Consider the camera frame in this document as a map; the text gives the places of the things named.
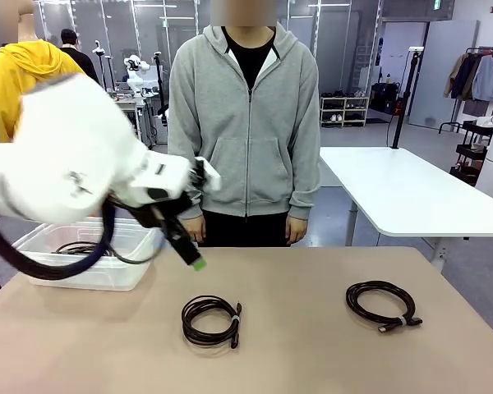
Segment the person's left hand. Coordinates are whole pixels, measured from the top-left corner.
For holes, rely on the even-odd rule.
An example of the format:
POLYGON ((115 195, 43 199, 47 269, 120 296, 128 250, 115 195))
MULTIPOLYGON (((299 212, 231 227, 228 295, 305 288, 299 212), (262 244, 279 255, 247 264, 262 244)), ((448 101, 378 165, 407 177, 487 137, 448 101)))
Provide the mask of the person's left hand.
POLYGON ((285 239, 288 245, 301 241, 307 232, 308 221, 287 216, 285 227, 285 239))

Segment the person's right hand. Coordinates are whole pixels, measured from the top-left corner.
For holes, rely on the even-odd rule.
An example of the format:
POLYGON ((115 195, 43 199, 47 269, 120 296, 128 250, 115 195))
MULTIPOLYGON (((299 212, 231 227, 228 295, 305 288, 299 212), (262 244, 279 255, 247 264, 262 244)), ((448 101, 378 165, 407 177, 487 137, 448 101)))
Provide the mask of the person's right hand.
POLYGON ((206 237, 205 218, 200 215, 197 218, 187 219, 185 226, 191 238, 197 243, 204 243, 206 237))

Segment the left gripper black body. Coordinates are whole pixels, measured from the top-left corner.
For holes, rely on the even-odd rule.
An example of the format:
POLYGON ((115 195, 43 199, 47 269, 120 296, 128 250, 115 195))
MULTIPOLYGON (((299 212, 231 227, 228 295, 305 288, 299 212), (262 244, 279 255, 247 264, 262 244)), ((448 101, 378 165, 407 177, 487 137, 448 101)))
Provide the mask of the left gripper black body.
POLYGON ((207 181, 205 162, 160 163, 137 177, 137 221, 144 228, 160 227, 187 211, 192 202, 189 186, 207 181))

